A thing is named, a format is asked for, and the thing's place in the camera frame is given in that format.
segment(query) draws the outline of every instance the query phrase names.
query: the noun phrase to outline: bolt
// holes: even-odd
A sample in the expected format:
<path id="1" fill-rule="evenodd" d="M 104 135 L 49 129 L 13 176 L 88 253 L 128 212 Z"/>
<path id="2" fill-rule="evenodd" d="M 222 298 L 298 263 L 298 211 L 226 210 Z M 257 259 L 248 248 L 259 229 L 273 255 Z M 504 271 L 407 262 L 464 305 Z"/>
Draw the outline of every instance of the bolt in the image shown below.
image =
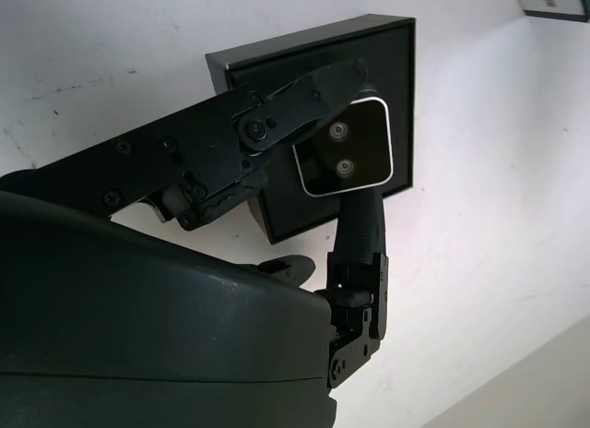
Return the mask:
<path id="1" fill-rule="evenodd" d="M 348 134 L 348 125 L 336 122 L 330 126 L 330 137 L 336 142 L 343 140 Z"/>
<path id="2" fill-rule="evenodd" d="M 252 104 L 254 105 L 254 107 L 259 107 L 260 105 L 262 105 L 262 96 L 260 96 L 255 91 L 252 91 L 250 93 L 250 99 L 251 99 Z"/>
<path id="3" fill-rule="evenodd" d="M 343 159 L 336 166 L 336 172 L 340 177 L 348 177 L 354 170 L 354 164 L 351 160 Z"/>
<path id="4" fill-rule="evenodd" d="M 248 136 L 254 141 L 259 142 L 266 137 L 266 127 L 260 121 L 252 121 L 246 125 Z"/>
<path id="5" fill-rule="evenodd" d="M 131 142 L 129 142 L 128 140 L 120 139 L 117 140 L 117 142 L 115 143 L 114 149 L 119 154 L 131 154 L 131 152 L 133 151 L 133 146 L 131 145 Z"/>
<path id="6" fill-rule="evenodd" d="M 176 151 L 176 141 L 174 139 L 172 139 L 171 137 L 164 137 L 164 139 L 162 140 L 162 146 L 170 154 L 172 154 L 174 151 Z"/>
<path id="7" fill-rule="evenodd" d="M 207 197 L 207 191 L 201 184 L 194 184 L 190 188 L 191 197 L 195 202 L 203 200 Z"/>
<path id="8" fill-rule="evenodd" d="M 102 197 L 102 202 L 107 207 L 116 207 L 122 200 L 121 193 L 115 190 L 107 191 Z"/>
<path id="9" fill-rule="evenodd" d="M 334 361 L 332 363 L 332 379 L 336 380 L 338 379 L 338 361 Z"/>

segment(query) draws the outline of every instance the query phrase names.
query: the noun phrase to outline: robotic arm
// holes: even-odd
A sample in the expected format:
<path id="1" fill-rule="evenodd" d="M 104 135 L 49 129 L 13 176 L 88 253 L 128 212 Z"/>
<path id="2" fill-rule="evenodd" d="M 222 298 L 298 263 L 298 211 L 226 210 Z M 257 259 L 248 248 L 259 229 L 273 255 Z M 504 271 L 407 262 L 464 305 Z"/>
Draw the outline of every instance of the robotic arm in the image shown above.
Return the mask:
<path id="1" fill-rule="evenodd" d="M 378 191 L 341 197 L 316 293 L 297 288 L 304 257 L 239 267 L 108 218 L 145 202 L 187 231 L 207 224 L 264 188 L 277 148 L 370 90 L 362 62 L 332 64 L 0 179 L 0 425 L 332 426 L 329 390 L 385 332 Z"/>

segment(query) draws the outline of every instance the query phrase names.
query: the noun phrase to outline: wall stain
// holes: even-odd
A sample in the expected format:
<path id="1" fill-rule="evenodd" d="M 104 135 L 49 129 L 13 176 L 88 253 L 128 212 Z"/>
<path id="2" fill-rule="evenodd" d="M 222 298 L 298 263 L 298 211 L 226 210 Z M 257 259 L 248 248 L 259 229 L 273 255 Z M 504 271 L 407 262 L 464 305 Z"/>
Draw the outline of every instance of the wall stain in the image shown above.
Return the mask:
<path id="1" fill-rule="evenodd" d="M 20 144 L 18 143 L 18 141 L 16 140 L 16 138 L 14 137 L 12 132 L 8 128 L 2 128 L 2 131 L 4 132 L 4 135 L 6 136 L 6 138 L 9 139 L 10 142 L 12 142 L 13 146 L 17 149 L 18 153 L 20 153 L 20 155 L 23 158 L 25 158 L 27 161 L 29 161 L 30 168 L 36 169 L 37 162 L 35 162 L 35 160 L 29 155 L 29 153 L 27 153 L 27 151 L 25 151 L 20 146 Z"/>

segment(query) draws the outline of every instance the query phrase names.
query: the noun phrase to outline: white wall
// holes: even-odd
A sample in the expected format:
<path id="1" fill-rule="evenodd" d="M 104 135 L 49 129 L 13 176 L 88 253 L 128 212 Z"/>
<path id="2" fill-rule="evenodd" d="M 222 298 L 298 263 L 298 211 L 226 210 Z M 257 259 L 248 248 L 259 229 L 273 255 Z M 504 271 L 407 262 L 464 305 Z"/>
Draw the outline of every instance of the white wall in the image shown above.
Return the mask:
<path id="1" fill-rule="evenodd" d="M 416 188 L 386 203 L 388 337 L 337 426 L 414 427 L 590 314 L 588 26 L 516 0 L 0 0 L 0 173 L 213 96 L 204 53 L 367 12 L 418 18 Z M 271 247 L 244 206 L 193 233 L 117 220 L 236 262 L 312 256 L 310 289 L 335 232 Z"/>
<path id="2" fill-rule="evenodd" d="M 590 319 L 576 324 L 424 428 L 587 428 Z"/>

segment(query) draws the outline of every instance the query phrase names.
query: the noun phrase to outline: black plastic housing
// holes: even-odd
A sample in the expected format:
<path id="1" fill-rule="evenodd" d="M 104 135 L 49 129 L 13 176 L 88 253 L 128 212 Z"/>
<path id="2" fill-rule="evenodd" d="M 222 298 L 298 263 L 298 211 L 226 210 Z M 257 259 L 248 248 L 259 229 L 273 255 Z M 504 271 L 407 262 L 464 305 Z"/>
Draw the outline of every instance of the black plastic housing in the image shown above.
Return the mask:
<path id="1" fill-rule="evenodd" d="M 246 267 L 0 192 L 0 426 L 332 426 L 330 307 Z"/>

